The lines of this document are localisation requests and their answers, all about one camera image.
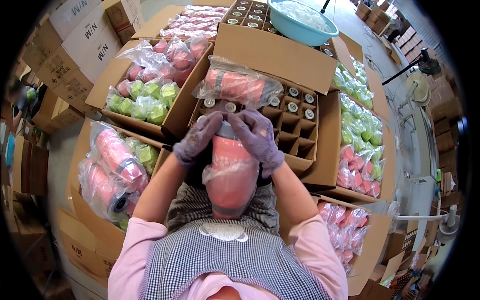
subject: blue plastic basin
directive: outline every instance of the blue plastic basin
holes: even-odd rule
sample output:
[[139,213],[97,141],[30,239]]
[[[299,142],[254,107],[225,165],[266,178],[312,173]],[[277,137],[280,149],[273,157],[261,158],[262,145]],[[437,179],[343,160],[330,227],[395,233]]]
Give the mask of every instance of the blue plastic basin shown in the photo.
[[[304,23],[295,20],[294,18],[283,14],[281,11],[276,9],[272,2],[281,2],[282,0],[268,0],[267,4],[270,7],[270,20],[272,21],[272,25],[278,30],[281,34],[292,39],[296,42],[302,43],[307,46],[320,46],[324,42],[326,42],[329,38],[338,36],[338,28],[329,18],[323,16],[325,18],[325,22],[330,27],[333,33],[321,31],[305,25]],[[319,12],[312,6],[307,5],[314,11]]]

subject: checkered apron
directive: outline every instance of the checkered apron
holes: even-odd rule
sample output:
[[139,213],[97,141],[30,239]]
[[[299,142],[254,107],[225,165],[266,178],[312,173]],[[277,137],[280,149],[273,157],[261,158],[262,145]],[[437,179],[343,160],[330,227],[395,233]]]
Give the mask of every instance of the checkered apron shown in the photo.
[[206,191],[183,183],[168,213],[169,235],[150,248],[139,299],[176,299],[202,274],[220,272],[279,299],[330,300],[280,238],[275,204],[269,184],[239,220],[213,219]]

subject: worker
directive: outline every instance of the worker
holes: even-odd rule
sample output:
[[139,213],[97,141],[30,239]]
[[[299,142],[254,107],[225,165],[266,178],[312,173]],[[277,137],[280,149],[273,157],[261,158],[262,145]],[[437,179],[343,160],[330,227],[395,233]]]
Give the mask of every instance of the worker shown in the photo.
[[[261,163],[262,178],[238,220],[214,219],[199,183],[208,156],[211,162],[210,141],[224,118]],[[275,145],[269,119],[257,110],[214,112],[196,123],[173,153],[129,220],[108,279],[109,299],[347,299],[345,270],[325,221]],[[278,233],[272,182],[294,224],[290,247]]]

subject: factory floor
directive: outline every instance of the factory floor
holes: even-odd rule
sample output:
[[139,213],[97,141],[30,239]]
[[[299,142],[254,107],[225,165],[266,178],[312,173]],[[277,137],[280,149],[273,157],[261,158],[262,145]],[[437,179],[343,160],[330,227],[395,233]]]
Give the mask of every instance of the factory floor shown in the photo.
[[[175,1],[177,5],[190,4],[191,0]],[[167,5],[174,4],[172,0],[146,0],[142,3],[142,13],[145,21],[148,21],[159,10]],[[369,55],[373,59],[372,68],[379,73],[382,80],[385,80],[396,74],[401,68],[387,56],[382,43],[365,27],[365,23],[355,15],[356,7],[348,0],[331,1],[325,14],[332,19],[338,26],[338,29],[347,36],[353,38],[357,43],[363,46],[365,56]],[[400,129],[399,121],[401,115],[398,113],[398,105],[405,100],[407,89],[405,86],[406,75],[401,75],[391,83],[385,86],[385,94],[392,99],[390,104],[390,119],[388,124],[394,135],[398,137],[400,145],[396,150],[396,170],[394,199],[400,202],[400,213],[410,215],[419,213],[420,216],[430,214],[431,200],[434,193],[433,180],[423,185],[412,184],[411,181],[404,179],[404,171],[415,174],[419,172],[420,155],[418,152],[418,142],[416,133],[407,124],[404,129]],[[83,272],[69,263],[67,256],[62,250],[62,244],[57,224],[57,207],[63,207],[70,210],[65,199],[66,179],[69,172],[70,161],[73,150],[77,143],[78,134],[82,127],[82,122],[74,124],[69,128],[58,131],[48,139],[47,147],[50,150],[48,162],[48,200],[49,217],[52,223],[54,236],[57,238],[55,244],[61,256],[61,264],[64,273],[69,277],[77,299],[97,300],[107,299],[107,289],[99,283],[85,275]],[[366,205],[374,213],[386,213],[388,203],[380,201],[375,204]],[[423,237],[426,222],[419,223],[418,237]],[[415,241],[414,250],[418,247],[421,239]]]

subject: purple glove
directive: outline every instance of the purple glove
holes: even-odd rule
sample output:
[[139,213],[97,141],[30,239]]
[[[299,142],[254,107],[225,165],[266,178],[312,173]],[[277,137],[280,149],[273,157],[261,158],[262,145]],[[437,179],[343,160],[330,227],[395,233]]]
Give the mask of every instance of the purple glove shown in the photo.
[[180,143],[173,145],[173,152],[182,167],[190,166],[197,155],[207,147],[220,128],[222,120],[223,114],[220,111],[209,114],[202,123],[195,123]]
[[275,145],[272,122],[257,110],[229,114],[228,122],[248,153],[262,163],[262,177],[271,176],[285,160],[285,155]]

